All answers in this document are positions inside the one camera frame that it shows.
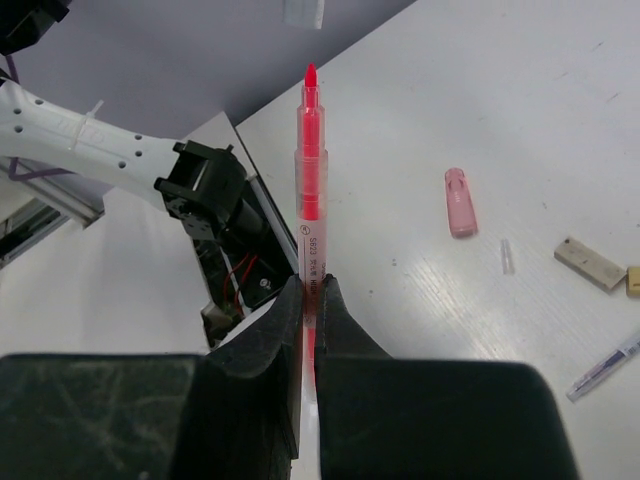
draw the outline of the white tabletop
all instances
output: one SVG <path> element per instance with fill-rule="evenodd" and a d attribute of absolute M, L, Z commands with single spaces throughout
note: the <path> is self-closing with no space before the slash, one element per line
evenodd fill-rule
<path fill-rule="evenodd" d="M 640 361 L 575 405 L 564 392 L 640 326 L 640 304 L 553 251 L 572 235 L 640 263 L 640 3 L 505 5 L 419 1 L 320 69 L 328 270 L 395 356 L 533 365 L 584 478 L 638 478 Z M 299 101 L 296 86 L 238 128 L 291 229 Z M 468 240 L 447 227 L 454 166 L 478 216 Z"/>

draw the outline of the white table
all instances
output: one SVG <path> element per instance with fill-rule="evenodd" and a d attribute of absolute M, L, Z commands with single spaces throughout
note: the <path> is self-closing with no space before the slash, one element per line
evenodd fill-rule
<path fill-rule="evenodd" d="M 234 153 L 225 114 L 189 138 Z M 0 356 L 26 352 L 206 353 L 209 296 L 177 220 L 114 189 L 86 230 L 67 222 L 0 271 Z"/>
<path fill-rule="evenodd" d="M 564 392 L 640 325 L 640 304 L 553 250 L 571 234 L 640 263 L 638 14 L 617 0 L 419 1 L 319 71 L 329 271 L 351 313 L 395 356 L 533 365 L 594 480 L 638 478 L 640 361 L 575 405 Z M 238 128 L 292 229 L 299 101 L 296 86 Z M 478 216 L 468 240 L 448 232 L 453 166 Z"/>

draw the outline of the purple cable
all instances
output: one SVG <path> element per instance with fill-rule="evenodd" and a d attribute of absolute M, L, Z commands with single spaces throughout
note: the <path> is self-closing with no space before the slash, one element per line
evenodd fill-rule
<path fill-rule="evenodd" d="M 13 61 L 13 55 L 7 55 L 4 58 L 7 61 L 7 66 L 9 67 L 9 75 L 11 75 L 11 80 L 16 83 L 20 83 L 20 77 L 18 77 L 18 69 L 16 68 L 16 62 Z"/>
<path fill-rule="evenodd" d="M 19 84 L 20 78 L 18 77 L 18 69 L 16 68 L 16 62 L 13 61 L 13 56 L 7 55 L 4 58 L 7 61 L 11 79 Z M 13 182 L 26 182 L 27 180 L 33 180 L 34 178 L 51 177 L 53 175 L 67 175 L 69 173 L 73 173 L 63 168 L 50 168 L 48 170 L 40 170 L 38 172 L 18 174 L 18 165 L 20 165 L 20 159 L 12 158 L 11 163 L 9 164 L 9 180 Z"/>

